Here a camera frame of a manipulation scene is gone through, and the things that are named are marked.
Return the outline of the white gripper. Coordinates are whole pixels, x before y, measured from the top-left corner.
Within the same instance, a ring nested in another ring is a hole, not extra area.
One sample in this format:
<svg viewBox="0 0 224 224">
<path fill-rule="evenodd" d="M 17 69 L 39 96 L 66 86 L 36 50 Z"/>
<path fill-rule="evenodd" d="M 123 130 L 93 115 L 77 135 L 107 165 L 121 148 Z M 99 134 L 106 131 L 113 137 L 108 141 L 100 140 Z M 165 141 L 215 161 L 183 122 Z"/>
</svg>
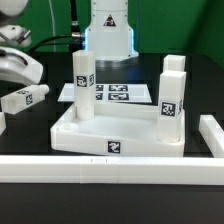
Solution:
<svg viewBox="0 0 224 224">
<path fill-rule="evenodd" d="M 9 47 L 0 47 L 0 80 L 24 85 L 38 84 L 43 74 L 41 63 Z"/>
</svg>

